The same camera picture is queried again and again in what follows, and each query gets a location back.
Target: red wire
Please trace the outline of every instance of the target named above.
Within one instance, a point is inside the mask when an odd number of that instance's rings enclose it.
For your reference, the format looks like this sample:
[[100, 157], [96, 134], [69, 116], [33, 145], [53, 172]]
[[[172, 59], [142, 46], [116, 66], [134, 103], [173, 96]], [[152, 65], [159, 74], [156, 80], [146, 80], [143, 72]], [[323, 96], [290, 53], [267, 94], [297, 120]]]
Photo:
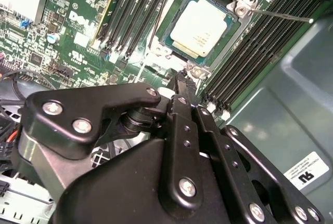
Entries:
[[7, 142], [12, 142], [17, 135], [18, 130], [15, 130], [7, 139]]

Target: metal rod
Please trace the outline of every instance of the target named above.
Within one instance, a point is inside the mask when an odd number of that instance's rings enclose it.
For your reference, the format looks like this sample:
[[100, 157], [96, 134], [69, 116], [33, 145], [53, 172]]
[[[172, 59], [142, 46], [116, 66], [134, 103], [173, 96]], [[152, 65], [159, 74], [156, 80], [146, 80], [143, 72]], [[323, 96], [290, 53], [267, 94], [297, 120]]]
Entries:
[[302, 22], [306, 22], [309, 24], [313, 23], [313, 19], [311, 19], [311, 18], [297, 17], [297, 16], [291, 16], [291, 15], [287, 15], [287, 14], [279, 14], [277, 12], [262, 11], [262, 10], [257, 10], [257, 9], [252, 9], [251, 11], [256, 12], [258, 14], [262, 14], [262, 15], [280, 17], [280, 18], [283, 18], [286, 20], [302, 21]]

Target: black ram slot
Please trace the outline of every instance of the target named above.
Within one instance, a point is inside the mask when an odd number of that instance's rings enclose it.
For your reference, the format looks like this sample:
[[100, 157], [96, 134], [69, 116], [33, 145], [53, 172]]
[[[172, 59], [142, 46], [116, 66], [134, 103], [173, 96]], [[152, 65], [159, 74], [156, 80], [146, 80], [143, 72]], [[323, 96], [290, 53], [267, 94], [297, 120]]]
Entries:
[[137, 0], [129, 0], [127, 5], [125, 6], [124, 13], [116, 26], [116, 28], [112, 31], [109, 40], [108, 40], [108, 45], [111, 47], [114, 45], [114, 43], [117, 41], [117, 38], [119, 37], [121, 30], [124, 27], [124, 24], [126, 23], [127, 19], [131, 16], [131, 12], [133, 10], [136, 10], [138, 6]]
[[[268, 11], [310, 17], [321, 0], [274, 0]], [[261, 16], [202, 93], [204, 100], [232, 104], [277, 57], [303, 23]]]
[[129, 48], [126, 52], [126, 55], [129, 57], [134, 52], [136, 46], [138, 45], [143, 33], [147, 29], [149, 23], [151, 22], [155, 12], [156, 8], [160, 3], [162, 3], [163, 0], [154, 0], [154, 2], [151, 4], [150, 8], [148, 9], [148, 13], [145, 16], [145, 19], [141, 22], [140, 27], [136, 33], [136, 36], [130, 41]]
[[[294, 8], [293, 3], [289, 3], [285, 6], [284, 12], [287, 14], [291, 14], [292, 9]], [[247, 50], [246, 52], [246, 58], [243, 59], [243, 61], [238, 65], [237, 74], [233, 74], [232, 77], [228, 78], [227, 80], [224, 80], [224, 85], [220, 86], [219, 90], [215, 92], [215, 95], [217, 98], [221, 98], [222, 94], [228, 95], [227, 89], [230, 87], [232, 82], [236, 80], [237, 78], [241, 79], [242, 76], [245, 76], [248, 74], [248, 70], [257, 63], [258, 59], [262, 59], [263, 52], [266, 52], [267, 49], [271, 49], [273, 45], [276, 43], [277, 38], [280, 37], [280, 34], [277, 32], [280, 32], [281, 30], [284, 30], [288, 27], [288, 25], [292, 25], [294, 22], [289, 20], [284, 20], [277, 17], [269, 17], [272, 18], [272, 21], [270, 22], [270, 31], [266, 34], [260, 34], [259, 39], [257, 39], [257, 43], [259, 43], [259, 46], [256, 48], [253, 48], [252, 50]]]
[[138, 19], [145, 14], [146, 7], [149, 3], [149, 0], [141, 0], [139, 6], [137, 6], [133, 11], [133, 18], [131, 19], [131, 22], [129, 24], [128, 30], [126, 31], [125, 35], [121, 37], [119, 41], [119, 45], [117, 47], [118, 51], [122, 51], [123, 48], [127, 45], [127, 43], [130, 40], [131, 35], [133, 34], [134, 28], [137, 24]]
[[[269, 11], [275, 11], [279, 9], [286, 1], [288, 0], [274, 0], [271, 6], [268, 8]], [[257, 23], [255, 24], [255, 28], [252, 29], [250, 34], [248, 34], [245, 39], [242, 41], [240, 46], [234, 51], [232, 56], [226, 61], [226, 63], [220, 68], [216, 77], [209, 83], [206, 88], [206, 91], [213, 93], [214, 90], [219, 86], [219, 82], [224, 81], [224, 78], [228, 75], [228, 70], [231, 70], [241, 57], [241, 53], [245, 53], [246, 49], [250, 47], [252, 43], [252, 39], [256, 38], [260, 31], [262, 31], [264, 25], [268, 24], [271, 17], [261, 16]]]
[[[305, 17], [310, 16], [311, 14], [314, 13], [314, 11], [319, 7], [319, 1], [317, 0], [312, 4], [312, 7], [308, 11], [308, 14], [306, 14]], [[293, 36], [301, 27], [303, 23], [301, 22], [295, 22], [295, 25], [285, 34], [285, 35], [290, 35]], [[289, 41], [290, 39], [288, 38], [283, 38], [281, 42], [279, 42], [279, 45], [277, 46], [276, 50], [274, 51], [275, 53], [279, 52]], [[255, 80], [255, 78], [265, 69], [265, 67], [270, 63], [271, 58], [268, 58], [264, 63], [260, 64], [259, 66], [254, 69], [254, 71], [251, 73], [251, 76], [246, 78], [245, 83], [240, 83], [237, 88], [234, 89], [233, 92], [231, 92], [230, 97], [227, 98], [227, 101], [230, 103], [234, 103], [235, 100], [240, 96], [240, 94]]]
[[107, 23], [107, 26], [103, 28], [103, 34], [99, 34], [101, 35], [98, 37], [99, 40], [104, 40], [105, 38], [108, 38], [110, 34], [114, 31], [115, 27], [118, 26], [128, 2], [129, 0], [119, 0], [117, 2], [116, 8], [111, 16], [110, 21]]

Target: sticker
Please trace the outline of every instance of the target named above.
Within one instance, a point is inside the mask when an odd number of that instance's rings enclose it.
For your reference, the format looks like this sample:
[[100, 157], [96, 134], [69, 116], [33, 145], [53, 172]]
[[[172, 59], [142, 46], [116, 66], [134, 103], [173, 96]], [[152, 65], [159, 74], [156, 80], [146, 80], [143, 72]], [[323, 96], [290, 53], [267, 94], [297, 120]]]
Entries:
[[329, 167], [320, 156], [312, 152], [284, 175], [298, 190], [301, 190], [328, 171]]

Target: cable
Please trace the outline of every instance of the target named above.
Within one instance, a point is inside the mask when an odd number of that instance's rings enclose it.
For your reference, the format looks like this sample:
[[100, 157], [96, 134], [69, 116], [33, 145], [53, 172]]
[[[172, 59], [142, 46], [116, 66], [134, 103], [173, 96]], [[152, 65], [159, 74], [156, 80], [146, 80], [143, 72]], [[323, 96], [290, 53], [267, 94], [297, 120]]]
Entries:
[[153, 32], [152, 32], [152, 36], [151, 36], [149, 44], [148, 44], [149, 49], [151, 49], [152, 41], [153, 41], [154, 36], [156, 35], [157, 31], [158, 31], [158, 26], [159, 26], [160, 20], [162, 18], [162, 13], [163, 13], [165, 5], [167, 4], [167, 1], [168, 0], [162, 0], [161, 8], [160, 8], [160, 11], [158, 12], [156, 23], [155, 23], [155, 26], [154, 26], [154, 29], [153, 29]]
[[15, 71], [11, 71], [11, 72], [7, 72], [7, 73], [3, 74], [2, 77], [0, 77], [0, 83], [2, 82], [2, 80], [4, 78], [9, 77], [13, 74], [17, 74], [17, 73], [32, 73], [32, 74], [36, 75], [37, 77], [42, 78], [45, 82], [47, 82], [51, 89], [56, 90], [56, 87], [53, 84], [51, 84], [51, 82], [45, 76], [39, 74], [38, 72], [27, 70], [27, 69], [15, 70]]
[[114, 147], [114, 142], [108, 143], [110, 159], [116, 156], [116, 148]]
[[25, 100], [25, 96], [20, 92], [19, 86], [17, 84], [17, 75], [15, 75], [11, 80], [11, 87], [14, 91], [16, 97], [18, 97], [20, 100]]
[[[10, 71], [7, 73], [2, 74], [2, 76], [0, 76], [0, 83], [7, 77], [10, 77], [11, 75], [17, 74], [17, 73], [32, 73], [35, 76], [42, 78], [45, 82], [48, 83], [49, 87], [53, 90], [56, 90], [56, 87], [43, 75], [39, 74], [38, 72], [35, 71], [31, 71], [31, 70], [27, 70], [27, 69], [19, 69], [19, 70], [14, 70], [14, 71]], [[0, 113], [7, 119], [13, 121], [11, 119], [11, 117], [5, 112], [5, 110], [2, 108], [2, 104], [1, 104], [1, 100], [0, 100]]]
[[126, 143], [127, 147], [130, 149], [132, 146], [130, 145], [130, 143], [126, 140], [126, 139], [123, 139], [123, 141]]
[[24, 100], [0, 99], [0, 105], [2, 105], [2, 106], [23, 106]]
[[11, 119], [11, 117], [5, 112], [5, 110], [2, 108], [1, 104], [0, 104], [0, 113], [8, 120], [13, 121], [13, 119]]
[[7, 142], [13, 142], [13, 140], [15, 139], [16, 135], [17, 135], [18, 130], [15, 130], [7, 139]]

